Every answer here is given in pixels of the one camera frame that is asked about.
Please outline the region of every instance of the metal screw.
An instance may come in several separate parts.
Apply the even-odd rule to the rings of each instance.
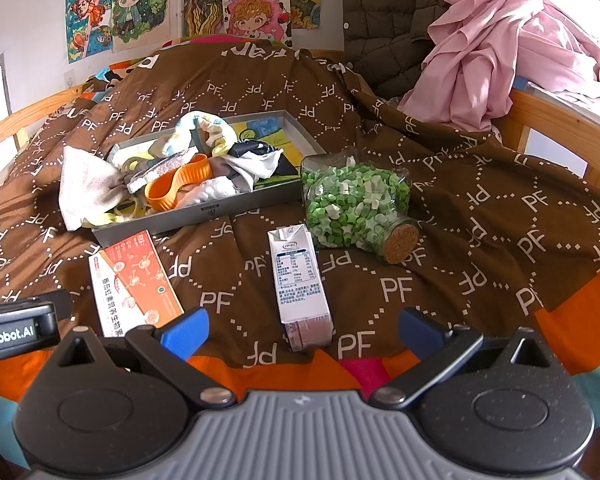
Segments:
[[[207,388],[200,393],[200,399],[207,404],[226,404],[233,398],[231,390],[221,387]]]
[[[404,402],[407,395],[400,388],[394,388],[392,386],[383,386],[378,388],[374,393],[376,400],[383,404],[400,404]]]

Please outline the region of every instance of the dark quilted jacket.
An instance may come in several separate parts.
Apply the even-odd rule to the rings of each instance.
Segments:
[[[427,27],[444,0],[343,0],[345,58],[386,99],[402,96],[433,49]]]

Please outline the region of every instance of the gray ribbed panel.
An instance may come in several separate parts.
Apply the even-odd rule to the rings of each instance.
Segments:
[[[128,480],[488,480],[431,449],[409,418],[356,392],[253,392],[200,416],[169,454]],[[584,480],[573,470],[539,480]],[[35,471],[29,480],[58,480]]]

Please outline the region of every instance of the brown bedspread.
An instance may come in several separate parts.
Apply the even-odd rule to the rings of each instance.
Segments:
[[[62,286],[75,300],[69,325],[99,330],[87,261],[98,246],[89,231],[72,234],[62,223],[62,149],[104,156],[116,142],[172,127],[196,109],[220,116],[286,109],[328,152],[355,144],[368,158],[405,165],[410,215],[421,221],[418,247],[398,266],[356,249],[320,251],[335,334],[315,354],[291,353],[283,338],[266,236],[302,221],[299,202],[155,237],[183,307],[210,314],[210,338],[193,364],[239,394],[363,381],[338,359],[385,358],[394,376],[413,363],[398,341],[401,309],[509,335],[538,326],[538,311],[556,309],[600,270],[600,192],[564,168],[507,150],[493,134],[406,118],[364,93],[343,65],[305,52],[262,41],[182,44],[160,51],[152,68],[133,70],[98,104],[78,99],[56,114],[19,156],[0,189],[0,301]],[[1,394],[19,398],[43,357],[0,364]],[[251,368],[270,363],[286,366]]]

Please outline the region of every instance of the wall socket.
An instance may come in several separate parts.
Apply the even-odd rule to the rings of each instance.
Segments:
[[[66,88],[75,86],[75,70],[69,70],[69,72],[64,73],[64,86]]]

